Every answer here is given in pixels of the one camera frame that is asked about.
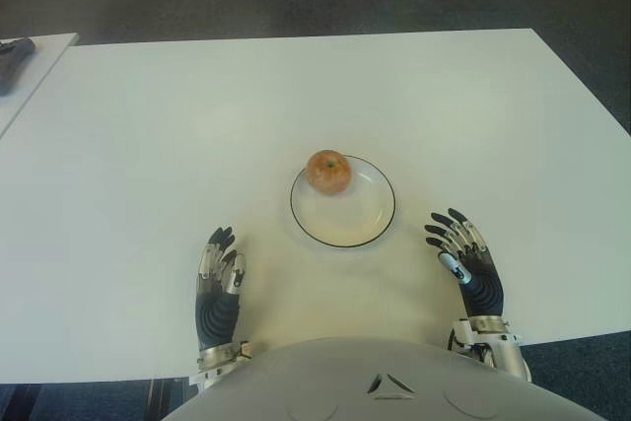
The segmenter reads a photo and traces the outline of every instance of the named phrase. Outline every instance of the floor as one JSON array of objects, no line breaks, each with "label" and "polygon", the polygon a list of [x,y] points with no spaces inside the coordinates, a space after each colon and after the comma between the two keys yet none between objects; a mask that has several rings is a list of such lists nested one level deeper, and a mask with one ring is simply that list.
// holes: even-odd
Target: floor
[{"label": "floor", "polygon": [[[77,32],[82,44],[500,28],[535,29],[631,132],[631,0],[0,0],[0,37]],[[626,420],[629,344],[626,332],[525,354],[539,385]],[[147,389],[44,386],[32,419],[141,419]],[[0,386],[0,413],[12,392]]]}]

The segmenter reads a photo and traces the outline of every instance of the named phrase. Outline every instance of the cable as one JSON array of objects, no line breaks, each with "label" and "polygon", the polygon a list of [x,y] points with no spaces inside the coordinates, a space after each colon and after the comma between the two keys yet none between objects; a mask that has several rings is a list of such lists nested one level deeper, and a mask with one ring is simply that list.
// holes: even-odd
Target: cable
[{"label": "cable", "polygon": [[452,350],[455,337],[456,337],[456,332],[452,329],[452,333],[450,334],[450,341],[447,343],[447,350]]}]

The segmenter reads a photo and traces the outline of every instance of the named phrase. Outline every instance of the plate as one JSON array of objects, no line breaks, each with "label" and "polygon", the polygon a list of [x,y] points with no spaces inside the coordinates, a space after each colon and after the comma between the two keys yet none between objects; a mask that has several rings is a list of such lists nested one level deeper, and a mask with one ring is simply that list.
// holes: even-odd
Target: plate
[{"label": "plate", "polygon": [[323,194],[307,181],[305,170],[292,186],[290,204],[298,225],[328,246],[362,246],[383,234],[394,217],[394,190],[379,168],[346,155],[353,177],[337,194]]}]

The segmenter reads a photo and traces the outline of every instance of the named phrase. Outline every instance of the robotic finger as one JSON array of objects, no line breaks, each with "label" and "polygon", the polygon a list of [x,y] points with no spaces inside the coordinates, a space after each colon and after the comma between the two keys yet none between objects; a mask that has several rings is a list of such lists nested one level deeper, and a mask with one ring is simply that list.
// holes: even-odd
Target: robotic finger
[{"label": "robotic finger", "polygon": [[[432,213],[432,219],[434,219],[439,224],[443,224],[445,227],[447,227],[447,229],[445,230],[446,237],[454,242],[458,242],[459,246],[462,247],[465,253],[470,251],[471,241],[468,238],[468,232],[459,222],[453,221],[449,217],[438,214],[437,212]],[[430,227],[434,229],[441,229],[440,227],[437,228],[436,226]]]},{"label": "robotic finger", "polygon": [[245,255],[232,250],[224,259],[221,273],[222,288],[230,295],[239,295],[245,277]]},{"label": "robotic finger", "polygon": [[220,279],[222,257],[234,241],[235,236],[232,227],[228,227],[226,230],[220,227],[210,236],[199,261],[199,276],[202,279]]},{"label": "robotic finger", "polygon": [[477,230],[477,228],[473,225],[471,221],[469,221],[462,214],[457,212],[455,209],[450,208],[448,210],[450,216],[456,219],[468,232],[470,236],[471,242],[476,245],[480,251],[486,251],[488,248],[486,246],[486,242],[482,239],[482,234]]}]

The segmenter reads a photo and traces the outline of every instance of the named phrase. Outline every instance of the black object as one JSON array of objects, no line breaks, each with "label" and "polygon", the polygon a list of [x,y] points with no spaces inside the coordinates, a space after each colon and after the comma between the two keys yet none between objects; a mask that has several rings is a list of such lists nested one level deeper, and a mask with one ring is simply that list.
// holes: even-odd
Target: black object
[{"label": "black object", "polygon": [[0,43],[0,94],[7,94],[18,79],[20,66],[35,51],[30,38]]},{"label": "black object", "polygon": [[41,385],[16,386],[2,421],[28,421],[40,390]]},{"label": "black object", "polygon": [[232,342],[238,318],[239,295],[199,295],[195,300],[195,319],[200,350]]},{"label": "black object", "polygon": [[504,290],[488,249],[464,254],[460,261],[471,272],[471,281],[459,285],[466,314],[501,316],[504,310]]}]

